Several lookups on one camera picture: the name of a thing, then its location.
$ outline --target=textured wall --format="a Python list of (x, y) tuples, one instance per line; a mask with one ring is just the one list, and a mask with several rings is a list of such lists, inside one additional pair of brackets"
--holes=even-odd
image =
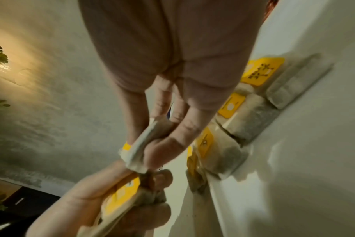
[(121, 111), (76, 1), (0, 1), (0, 45), (0, 177), (76, 182), (117, 159)]

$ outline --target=human hand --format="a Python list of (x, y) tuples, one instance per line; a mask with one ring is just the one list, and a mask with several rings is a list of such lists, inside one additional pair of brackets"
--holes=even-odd
[[(79, 0), (105, 71), (115, 82), (132, 144), (164, 116), (164, 139), (149, 143), (144, 165), (156, 169), (183, 152), (238, 84), (266, 7), (265, 0)], [(155, 85), (149, 115), (145, 90)]]
[[(75, 237), (81, 226), (93, 225), (103, 200), (130, 174), (132, 172), (119, 160), (82, 179), (31, 225), (26, 237)], [(149, 188), (162, 190), (171, 183), (171, 172), (162, 170), (152, 175)], [(146, 230), (164, 225), (170, 216), (171, 209), (166, 203), (135, 207), (107, 236), (143, 236)]]

